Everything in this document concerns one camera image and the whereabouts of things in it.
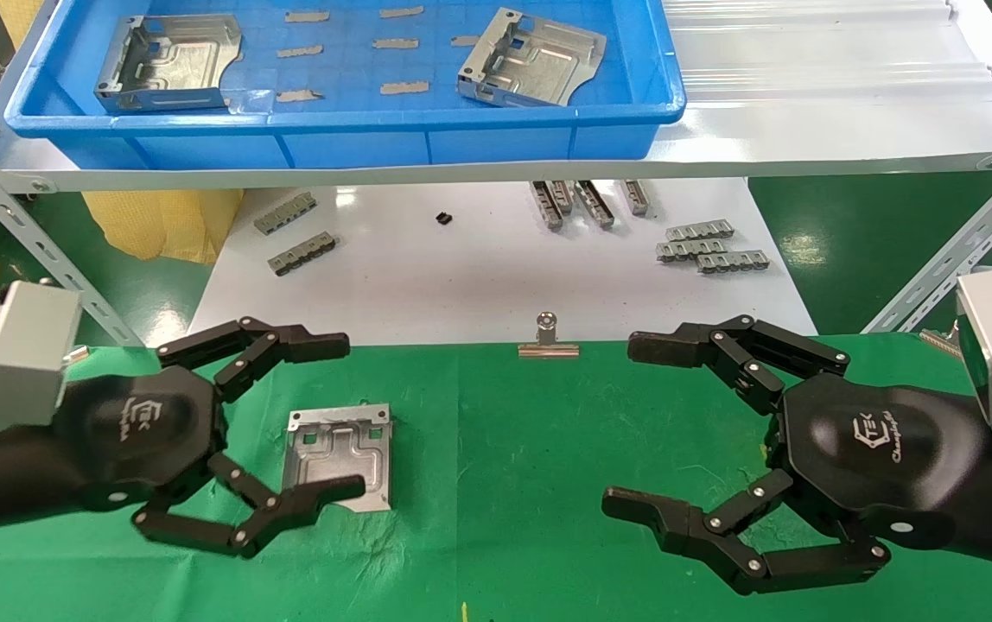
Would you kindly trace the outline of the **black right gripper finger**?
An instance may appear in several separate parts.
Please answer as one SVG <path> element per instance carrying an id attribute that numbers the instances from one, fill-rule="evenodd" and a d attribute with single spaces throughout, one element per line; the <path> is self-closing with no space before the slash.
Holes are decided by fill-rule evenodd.
<path id="1" fill-rule="evenodd" d="M 741 535 L 783 504 L 793 487 L 795 479 L 775 469 L 705 511 L 682 499 L 610 486 L 602 496 L 602 511 L 649 528 L 659 550 L 704 563 L 739 595 L 867 582 L 886 567 L 890 552 L 852 521 L 835 521 L 836 544 L 767 554 L 749 547 Z"/>
<path id="2" fill-rule="evenodd" d="M 749 315 L 718 324 L 685 322 L 671 333 L 635 331 L 627 357 L 681 369 L 704 366 L 761 415 L 783 410 L 787 386 L 776 369 L 800 379 L 843 377 L 850 364 L 843 351 Z"/>

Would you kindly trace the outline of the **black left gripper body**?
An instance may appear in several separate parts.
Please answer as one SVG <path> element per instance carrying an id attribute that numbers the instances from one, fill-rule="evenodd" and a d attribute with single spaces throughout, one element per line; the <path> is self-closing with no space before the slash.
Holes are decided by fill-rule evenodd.
<path id="1" fill-rule="evenodd" d="M 85 511 L 187 500 L 212 479 L 207 463 L 227 448 L 227 429 L 215 386 L 180 366 L 72 381 L 56 413 Z"/>

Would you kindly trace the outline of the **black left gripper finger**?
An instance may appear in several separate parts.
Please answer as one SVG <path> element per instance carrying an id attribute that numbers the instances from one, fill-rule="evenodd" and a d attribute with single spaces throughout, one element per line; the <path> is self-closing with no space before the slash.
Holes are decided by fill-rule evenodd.
<path id="1" fill-rule="evenodd" d="M 214 454 L 189 470 L 201 485 L 217 480 L 251 508 L 240 524 L 223 524 L 176 515 L 173 505 L 183 503 L 199 488 L 177 481 L 134 513 L 132 523 L 145 539 L 188 549 L 251 559 L 286 530 L 313 526 L 327 504 L 359 498 L 366 493 L 362 475 L 334 477 L 274 492 L 258 477 L 223 454 Z"/>
<path id="2" fill-rule="evenodd" d="M 190 371 L 232 358 L 213 378 L 217 397 L 232 404 L 278 364 L 344 359 L 350 351 L 345 333 L 312 334 L 302 324 L 272 326 L 244 316 L 163 344 L 156 354 L 161 366 Z"/>

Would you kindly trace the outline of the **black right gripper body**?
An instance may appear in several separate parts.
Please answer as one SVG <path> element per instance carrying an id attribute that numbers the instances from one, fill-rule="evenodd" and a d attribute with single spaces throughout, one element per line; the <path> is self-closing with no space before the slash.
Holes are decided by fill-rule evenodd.
<path id="1" fill-rule="evenodd" d="M 966 395 L 824 373 L 785 391 L 768 465 L 792 477 L 785 502 L 820 534 L 849 529 L 909 549 L 977 550 L 990 438 Z"/>

